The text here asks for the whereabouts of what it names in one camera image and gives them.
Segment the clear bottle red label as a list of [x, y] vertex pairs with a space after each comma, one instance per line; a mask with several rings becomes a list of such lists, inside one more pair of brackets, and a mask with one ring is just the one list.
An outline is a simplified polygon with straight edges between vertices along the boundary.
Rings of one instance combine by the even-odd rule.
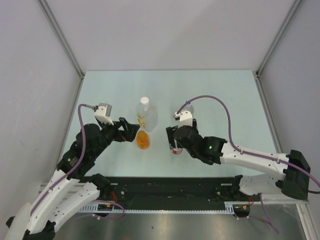
[[170, 149], [175, 155], [179, 155], [183, 152], [183, 147], [175, 140], [173, 141], [173, 144], [170, 145]]

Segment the water bottle blue cap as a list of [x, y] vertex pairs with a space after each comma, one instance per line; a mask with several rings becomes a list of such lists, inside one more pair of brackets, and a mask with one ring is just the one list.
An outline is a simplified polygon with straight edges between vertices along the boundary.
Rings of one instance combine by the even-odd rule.
[[189, 111], [193, 115], [195, 112], [192, 103], [188, 100], [180, 108], [181, 108], [181, 111], [180, 111], [181, 113], [183, 111]]

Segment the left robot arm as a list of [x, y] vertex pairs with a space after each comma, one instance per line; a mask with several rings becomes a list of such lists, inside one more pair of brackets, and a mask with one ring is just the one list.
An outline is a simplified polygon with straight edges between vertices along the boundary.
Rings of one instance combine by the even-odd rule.
[[74, 193], [65, 198], [96, 159], [112, 142], [133, 142], [140, 126], [121, 117], [114, 123], [82, 124], [70, 149], [62, 156], [47, 186], [34, 203], [27, 203], [6, 225], [8, 240], [52, 240], [60, 228], [82, 207], [110, 196], [111, 183], [96, 173]]

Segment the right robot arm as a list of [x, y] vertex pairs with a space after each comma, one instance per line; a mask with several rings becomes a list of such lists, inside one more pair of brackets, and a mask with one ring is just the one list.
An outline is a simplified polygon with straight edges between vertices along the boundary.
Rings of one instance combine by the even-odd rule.
[[169, 126], [165, 129], [172, 151], [185, 149], [189, 155], [207, 165], [234, 165], [261, 172], [260, 175], [234, 177], [231, 196], [242, 201], [247, 196], [281, 192], [295, 200], [307, 200], [311, 168], [297, 150], [265, 153], [241, 150], [226, 139], [199, 134], [196, 119], [191, 125]]

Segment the small orange bottle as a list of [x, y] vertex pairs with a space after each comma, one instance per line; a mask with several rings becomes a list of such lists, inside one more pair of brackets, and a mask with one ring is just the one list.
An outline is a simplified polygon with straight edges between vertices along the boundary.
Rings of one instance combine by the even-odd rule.
[[143, 130], [138, 131], [136, 135], [136, 142], [138, 147], [142, 150], [146, 150], [150, 147], [150, 137]]

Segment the square bottle white cap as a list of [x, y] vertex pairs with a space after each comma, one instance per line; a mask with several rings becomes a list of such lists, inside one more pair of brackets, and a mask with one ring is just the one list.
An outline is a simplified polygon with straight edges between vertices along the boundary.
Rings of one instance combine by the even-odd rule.
[[145, 132], [152, 132], [158, 124], [158, 111], [155, 103], [146, 96], [136, 106], [137, 121]]

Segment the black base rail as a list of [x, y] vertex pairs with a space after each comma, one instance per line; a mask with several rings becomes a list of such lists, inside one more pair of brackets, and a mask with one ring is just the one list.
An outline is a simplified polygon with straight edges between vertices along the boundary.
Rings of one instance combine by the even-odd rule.
[[259, 202], [234, 177], [108, 177], [100, 200], [116, 200], [125, 210], [221, 210], [223, 203]]

